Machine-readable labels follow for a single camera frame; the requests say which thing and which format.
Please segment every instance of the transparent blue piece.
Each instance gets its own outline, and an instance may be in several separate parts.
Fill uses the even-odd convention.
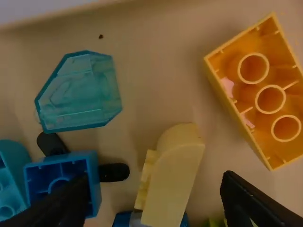
[[[45,133],[106,125],[122,110],[112,57],[91,51],[66,54],[35,105]]]

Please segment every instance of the white surface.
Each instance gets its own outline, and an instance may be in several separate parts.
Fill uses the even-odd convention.
[[[119,0],[1,0],[0,25],[88,3],[98,2],[100,5],[106,5],[117,1]]]
[[[98,216],[85,227],[111,227],[117,212],[133,209],[147,149],[180,122],[196,123],[206,146],[187,204],[191,227],[223,215],[219,189],[226,170],[303,216],[303,158],[269,172],[201,70],[203,56],[271,11],[302,63],[302,0],[134,1],[2,32],[0,138],[21,141],[34,160],[42,157],[35,96],[65,53],[108,53],[115,60],[123,111],[105,127],[60,136],[73,151],[98,150],[102,163],[126,162],[131,174],[124,182],[101,185]]]

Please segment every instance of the toy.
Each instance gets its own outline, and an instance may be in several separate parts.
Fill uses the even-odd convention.
[[[193,123],[166,130],[149,150],[135,208],[147,226],[179,227],[205,146]]]
[[[212,220],[212,219],[208,219],[207,222],[205,222],[202,227],[219,227],[219,222]]]
[[[140,223],[141,215],[141,212],[136,213],[131,211],[117,213],[112,227],[145,227],[145,225]],[[184,213],[180,227],[188,226],[188,217]]]
[[[23,166],[29,162],[25,147],[12,140],[0,140],[0,221],[28,208]]]
[[[35,105],[45,133],[106,125],[122,110],[112,57],[91,51],[64,55]]]
[[[209,81],[269,170],[303,154],[302,69],[274,14],[204,60]]]
[[[87,173],[89,206],[86,218],[95,217],[101,205],[98,157],[95,151],[83,151],[43,158],[24,166],[28,203],[32,205],[72,178]]]

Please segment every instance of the light blue lego piece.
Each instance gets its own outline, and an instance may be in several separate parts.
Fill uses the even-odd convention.
[[[54,189],[59,188],[75,176],[87,173],[90,200],[86,218],[98,214],[102,198],[98,172],[98,157],[95,151],[74,152],[44,157],[38,162],[24,166],[28,203],[32,205]]]
[[[25,147],[12,140],[0,140],[0,221],[28,208],[23,166],[29,162]]]
[[[35,99],[45,133],[106,125],[122,110],[113,58],[66,54]]]

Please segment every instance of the building block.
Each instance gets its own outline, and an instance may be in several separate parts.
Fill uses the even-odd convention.
[[[303,74],[275,16],[204,57],[209,81],[259,159],[275,170],[303,155]]]
[[[193,123],[166,130],[157,149],[149,150],[135,208],[141,223],[151,227],[179,227],[205,145]]]
[[[140,224],[142,213],[133,213],[132,211],[117,213],[112,227],[145,227]],[[180,227],[188,227],[188,217],[184,213]]]
[[[122,110],[113,58],[92,51],[64,55],[35,105],[45,133],[106,125]]]
[[[25,165],[24,176],[28,203],[32,205],[83,173],[88,175],[90,191],[86,218],[95,217],[102,201],[98,157],[95,151],[49,156]]]
[[[12,140],[0,140],[0,221],[28,208],[23,166],[29,162],[25,147]]]

